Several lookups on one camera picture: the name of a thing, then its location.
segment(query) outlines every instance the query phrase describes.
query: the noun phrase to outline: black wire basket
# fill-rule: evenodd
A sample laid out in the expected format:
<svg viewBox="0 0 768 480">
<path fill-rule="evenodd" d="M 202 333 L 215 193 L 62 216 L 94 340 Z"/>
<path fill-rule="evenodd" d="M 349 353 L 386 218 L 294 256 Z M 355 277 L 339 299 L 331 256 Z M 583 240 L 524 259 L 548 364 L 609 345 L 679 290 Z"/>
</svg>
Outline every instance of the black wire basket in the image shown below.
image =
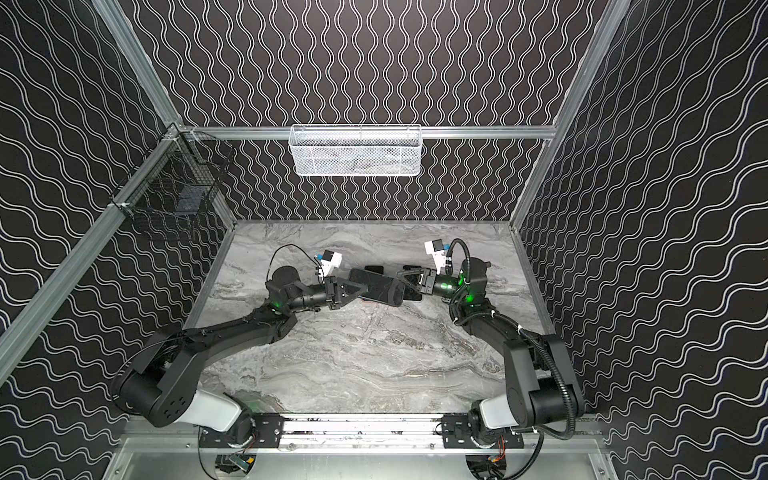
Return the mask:
<svg viewBox="0 0 768 480">
<path fill-rule="evenodd" d="M 234 147 L 208 134 L 180 134 L 131 199 L 118 204 L 136 233 L 152 240 L 190 240 L 234 159 Z"/>
</svg>

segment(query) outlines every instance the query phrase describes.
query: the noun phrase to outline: white wire basket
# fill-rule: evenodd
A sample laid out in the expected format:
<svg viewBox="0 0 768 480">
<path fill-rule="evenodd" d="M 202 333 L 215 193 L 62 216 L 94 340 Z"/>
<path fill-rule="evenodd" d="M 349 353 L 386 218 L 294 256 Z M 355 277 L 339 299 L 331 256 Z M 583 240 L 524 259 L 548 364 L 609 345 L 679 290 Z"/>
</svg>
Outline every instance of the white wire basket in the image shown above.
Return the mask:
<svg viewBox="0 0 768 480">
<path fill-rule="evenodd" d="M 414 177 L 422 146 L 417 124 L 296 124 L 288 137 L 296 174 L 306 177 Z"/>
</svg>

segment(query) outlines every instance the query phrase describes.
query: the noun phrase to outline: marble surface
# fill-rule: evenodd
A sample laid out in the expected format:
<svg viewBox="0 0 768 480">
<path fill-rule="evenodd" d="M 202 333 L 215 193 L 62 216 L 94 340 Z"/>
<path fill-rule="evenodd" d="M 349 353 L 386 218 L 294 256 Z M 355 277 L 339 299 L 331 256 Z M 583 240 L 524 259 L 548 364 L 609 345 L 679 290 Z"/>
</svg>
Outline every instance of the marble surface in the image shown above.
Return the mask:
<svg viewBox="0 0 768 480">
<path fill-rule="evenodd" d="M 461 237 L 474 257 L 490 261 L 491 301 L 526 328 L 541 332 L 525 277 L 505 224 L 493 223 L 246 223 L 232 247 L 198 326 L 249 313 L 266 297 L 273 251 L 295 243 L 310 255 L 343 255 L 334 271 L 382 264 L 429 266 L 424 242 Z M 455 259 L 461 261 L 462 253 Z M 313 266 L 298 250 L 282 249 L 273 264 L 295 266 L 304 283 Z M 201 387 L 228 392 L 260 411 L 454 412 L 504 392 L 504 367 L 485 342 L 453 326 L 441 299 L 425 296 L 399 308 L 354 300 L 341 310 L 300 313 L 277 343 L 254 347 L 209 366 Z"/>
</svg>

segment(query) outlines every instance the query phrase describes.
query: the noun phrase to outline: mesh basket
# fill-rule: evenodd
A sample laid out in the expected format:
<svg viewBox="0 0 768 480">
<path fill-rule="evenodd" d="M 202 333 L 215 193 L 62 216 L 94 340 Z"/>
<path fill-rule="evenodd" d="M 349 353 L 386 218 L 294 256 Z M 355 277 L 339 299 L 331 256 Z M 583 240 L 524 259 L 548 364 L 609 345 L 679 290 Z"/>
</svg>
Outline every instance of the mesh basket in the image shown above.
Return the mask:
<svg viewBox="0 0 768 480">
<path fill-rule="evenodd" d="M 118 205 L 134 231 L 152 240 L 189 240 L 213 211 L 234 158 L 232 145 L 207 134 L 184 133 L 174 143 L 129 201 Z"/>
<path fill-rule="evenodd" d="M 422 171 L 421 125 L 293 125 L 288 138 L 303 176 L 414 177 Z"/>
</svg>

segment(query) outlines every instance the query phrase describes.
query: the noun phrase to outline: black and white wallpaper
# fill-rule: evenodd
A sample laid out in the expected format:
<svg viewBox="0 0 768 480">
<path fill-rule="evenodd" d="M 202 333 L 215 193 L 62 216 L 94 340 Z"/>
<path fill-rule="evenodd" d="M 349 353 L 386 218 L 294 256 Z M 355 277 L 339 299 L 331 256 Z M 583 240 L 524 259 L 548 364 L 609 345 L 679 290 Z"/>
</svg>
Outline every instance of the black and white wallpaper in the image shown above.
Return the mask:
<svg viewBox="0 0 768 480">
<path fill-rule="evenodd" d="M 636 0 L 521 237 L 620 478 L 768 475 L 768 3 Z"/>
<path fill-rule="evenodd" d="M 287 142 L 244 141 L 222 191 L 241 220 L 506 221 L 542 140 L 424 144 L 416 177 L 300 177 Z"/>
<path fill-rule="evenodd" d="M 553 124 L 606 0 L 120 0 L 184 123 Z"/>
<path fill-rule="evenodd" d="M 0 333 L 165 131 L 88 0 L 0 2 Z"/>
<path fill-rule="evenodd" d="M 128 415 L 109 384 L 157 328 L 182 327 L 224 229 L 152 242 L 129 221 L 0 387 L 0 478 L 102 478 Z"/>
</svg>

